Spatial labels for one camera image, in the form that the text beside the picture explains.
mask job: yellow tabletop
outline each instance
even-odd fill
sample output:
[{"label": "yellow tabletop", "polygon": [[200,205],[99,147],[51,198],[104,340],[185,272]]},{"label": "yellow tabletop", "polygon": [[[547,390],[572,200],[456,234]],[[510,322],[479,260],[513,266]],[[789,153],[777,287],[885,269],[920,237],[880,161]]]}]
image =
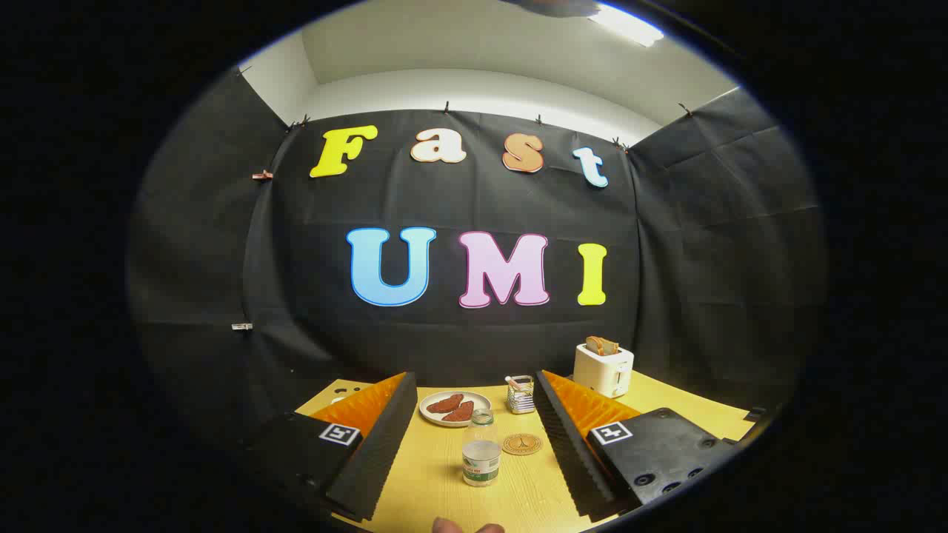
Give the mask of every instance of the yellow tabletop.
[{"label": "yellow tabletop", "polygon": [[[333,398],[364,389],[371,383],[337,379],[297,409],[312,414]],[[335,389],[348,389],[336,394]],[[418,400],[458,387],[418,387]],[[497,480],[489,487],[470,487],[462,480],[461,436],[464,428],[446,428],[428,422],[417,406],[371,521],[355,523],[337,514],[333,517],[377,533],[427,533],[436,516],[458,523],[464,531],[477,531],[487,523],[500,524],[507,533],[576,533],[600,522],[590,522],[576,512],[573,498],[559,470],[556,457],[537,412],[512,414],[506,407],[507,386],[464,387],[491,402],[501,438],[512,433],[532,433],[543,441],[532,454],[504,453]],[[720,404],[676,389],[651,377],[632,372],[629,392],[617,401],[641,413],[668,407],[718,438],[740,440],[752,422],[747,411]]]}]

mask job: white wall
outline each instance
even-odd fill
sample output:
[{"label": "white wall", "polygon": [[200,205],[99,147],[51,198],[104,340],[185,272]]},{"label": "white wall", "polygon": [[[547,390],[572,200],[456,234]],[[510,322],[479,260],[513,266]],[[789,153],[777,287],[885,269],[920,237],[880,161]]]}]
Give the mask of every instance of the white wall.
[{"label": "white wall", "polygon": [[244,77],[287,124],[303,115],[324,119],[391,109],[444,109],[544,123],[635,144],[659,124],[626,107],[558,83],[501,72],[413,69],[381,72],[318,84],[296,32],[239,65]]},{"label": "white wall", "polygon": [[240,64],[241,70],[248,67],[244,78],[282,121],[302,119],[302,108],[317,87],[302,33],[292,33]]},{"label": "white wall", "polygon": [[445,101],[456,111],[529,120],[539,114],[543,123],[607,140],[619,137],[628,145],[660,127],[626,107],[557,83],[450,68],[381,72],[317,85],[300,117],[302,113],[324,119],[390,109],[444,109]]}]

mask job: white ceiling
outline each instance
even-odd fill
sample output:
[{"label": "white ceiling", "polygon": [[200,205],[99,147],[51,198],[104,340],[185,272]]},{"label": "white ceiling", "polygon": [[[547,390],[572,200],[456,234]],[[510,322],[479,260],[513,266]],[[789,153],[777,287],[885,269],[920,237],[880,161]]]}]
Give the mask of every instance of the white ceiling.
[{"label": "white ceiling", "polygon": [[318,83],[413,68],[489,70],[566,85],[661,125],[737,84],[668,37],[643,47],[585,18],[499,0],[368,0],[302,30]]}]

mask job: ceiling light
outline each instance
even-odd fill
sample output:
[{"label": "ceiling light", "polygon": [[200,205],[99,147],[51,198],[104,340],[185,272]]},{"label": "ceiling light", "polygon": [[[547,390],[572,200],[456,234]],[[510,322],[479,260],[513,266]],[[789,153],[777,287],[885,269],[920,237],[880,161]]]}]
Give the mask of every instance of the ceiling light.
[{"label": "ceiling light", "polygon": [[648,22],[605,4],[599,5],[599,12],[591,16],[590,20],[642,46],[652,46],[655,41],[665,37],[661,31]]}]

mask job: finger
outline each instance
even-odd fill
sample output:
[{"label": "finger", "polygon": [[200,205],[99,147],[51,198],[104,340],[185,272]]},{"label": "finger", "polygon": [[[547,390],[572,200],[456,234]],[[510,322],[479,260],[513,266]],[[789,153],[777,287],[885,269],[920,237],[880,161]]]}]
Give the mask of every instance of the finger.
[{"label": "finger", "polygon": [[481,529],[478,529],[475,533],[504,533],[503,527],[499,524],[487,524]]},{"label": "finger", "polygon": [[464,533],[461,527],[447,518],[438,517],[431,525],[431,533]]}]

